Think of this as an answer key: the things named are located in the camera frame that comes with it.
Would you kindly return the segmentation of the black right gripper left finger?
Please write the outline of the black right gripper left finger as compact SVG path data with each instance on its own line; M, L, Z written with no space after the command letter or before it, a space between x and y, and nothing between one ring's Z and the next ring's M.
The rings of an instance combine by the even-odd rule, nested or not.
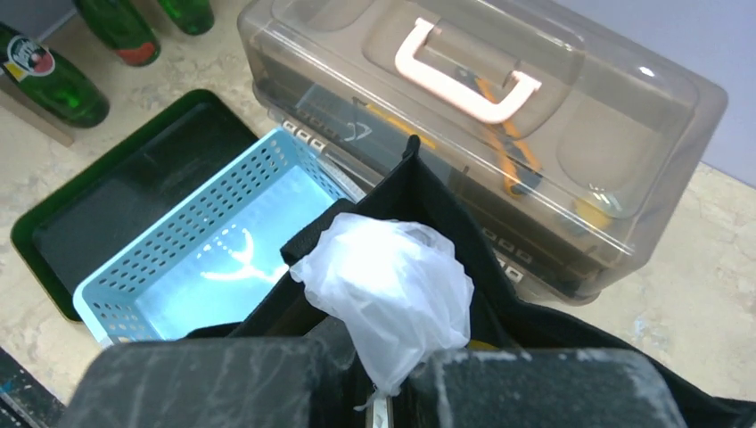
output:
M302 337L122 343L86 370L63 427L364 427L366 378L341 321Z

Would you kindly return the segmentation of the clear plastic grocery bag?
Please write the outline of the clear plastic grocery bag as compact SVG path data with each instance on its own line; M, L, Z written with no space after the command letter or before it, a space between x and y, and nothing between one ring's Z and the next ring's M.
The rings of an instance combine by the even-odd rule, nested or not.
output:
M289 273L312 307L345 324L374 385L358 411L399 395L434 352L471 340L473 280L455 244L422 223L341 213Z

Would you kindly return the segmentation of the black fabric tote bag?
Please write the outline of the black fabric tote bag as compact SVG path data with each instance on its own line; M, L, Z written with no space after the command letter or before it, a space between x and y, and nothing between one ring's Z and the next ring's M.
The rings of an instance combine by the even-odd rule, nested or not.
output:
M420 140L410 136L402 161L357 204L339 199L305 226L281 249L292 266L310 253L316 239L337 214L363 214L370 218L418 220L439 230L456 246L465 273L472 273L473 339L484 348L524 346L527 350L599 349L639 352L660 373L687 427L755 427L755 402L716 398L701 391L664 365L611 334L555 309L526 303L516 297L514 283L505 279L489 239L456 197L419 157ZM305 309L303 292L293 285L276 285L244 321L203 327L186 338L296 335L315 321L325 319L319 309Z

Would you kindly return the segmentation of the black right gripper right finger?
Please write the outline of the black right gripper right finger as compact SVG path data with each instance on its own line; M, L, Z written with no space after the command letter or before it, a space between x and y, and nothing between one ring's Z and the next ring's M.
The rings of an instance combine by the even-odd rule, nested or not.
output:
M669 388L628 350L434 353L392 401L396 427L683 427Z

